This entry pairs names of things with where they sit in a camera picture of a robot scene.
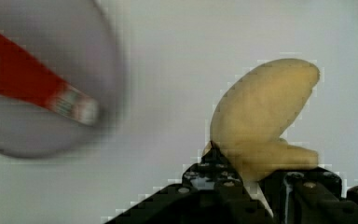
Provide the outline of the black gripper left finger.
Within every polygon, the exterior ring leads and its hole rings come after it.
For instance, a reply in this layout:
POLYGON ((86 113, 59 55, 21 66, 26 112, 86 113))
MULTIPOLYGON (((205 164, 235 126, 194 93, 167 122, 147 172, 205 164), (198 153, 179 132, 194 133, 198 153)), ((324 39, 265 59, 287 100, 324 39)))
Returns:
POLYGON ((171 184, 105 224, 274 224, 251 198, 218 145, 207 144, 201 161, 171 184))

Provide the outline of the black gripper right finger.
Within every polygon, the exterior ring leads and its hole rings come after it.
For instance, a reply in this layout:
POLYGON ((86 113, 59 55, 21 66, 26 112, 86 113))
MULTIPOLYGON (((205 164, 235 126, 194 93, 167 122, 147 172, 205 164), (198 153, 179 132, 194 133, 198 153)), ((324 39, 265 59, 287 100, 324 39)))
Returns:
POLYGON ((260 182, 277 224, 358 224, 358 186, 324 168, 277 171, 260 182))

